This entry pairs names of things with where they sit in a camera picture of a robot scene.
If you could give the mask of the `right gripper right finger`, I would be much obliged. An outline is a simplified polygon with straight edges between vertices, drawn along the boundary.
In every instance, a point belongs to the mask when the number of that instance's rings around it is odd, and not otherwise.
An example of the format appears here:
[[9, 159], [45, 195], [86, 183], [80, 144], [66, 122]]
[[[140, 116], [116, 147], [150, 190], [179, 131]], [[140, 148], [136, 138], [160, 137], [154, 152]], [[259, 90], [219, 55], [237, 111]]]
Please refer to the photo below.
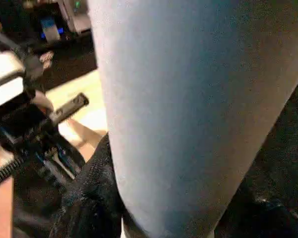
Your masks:
[[215, 228], [217, 238], [298, 238], [298, 184], [243, 182]]

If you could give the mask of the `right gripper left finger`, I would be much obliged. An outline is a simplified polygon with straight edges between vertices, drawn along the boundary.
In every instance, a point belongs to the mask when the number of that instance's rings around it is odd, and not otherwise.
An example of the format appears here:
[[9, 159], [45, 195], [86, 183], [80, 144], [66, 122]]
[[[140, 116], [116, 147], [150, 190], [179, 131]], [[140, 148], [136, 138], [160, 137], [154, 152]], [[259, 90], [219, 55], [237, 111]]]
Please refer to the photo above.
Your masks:
[[63, 195], [52, 237], [119, 238], [124, 210], [105, 134]]

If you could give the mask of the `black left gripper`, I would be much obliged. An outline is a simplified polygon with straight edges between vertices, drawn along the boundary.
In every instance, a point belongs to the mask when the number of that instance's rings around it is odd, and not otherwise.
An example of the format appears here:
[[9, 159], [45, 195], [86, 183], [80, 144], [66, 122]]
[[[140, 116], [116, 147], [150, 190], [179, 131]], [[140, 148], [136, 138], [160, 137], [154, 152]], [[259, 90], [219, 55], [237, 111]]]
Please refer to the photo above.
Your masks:
[[80, 93], [54, 112], [44, 113], [37, 105], [27, 103], [1, 116], [0, 146], [13, 157], [0, 167], [0, 184], [33, 165], [41, 178], [61, 191], [67, 190], [85, 162], [60, 134], [58, 125], [88, 103]]

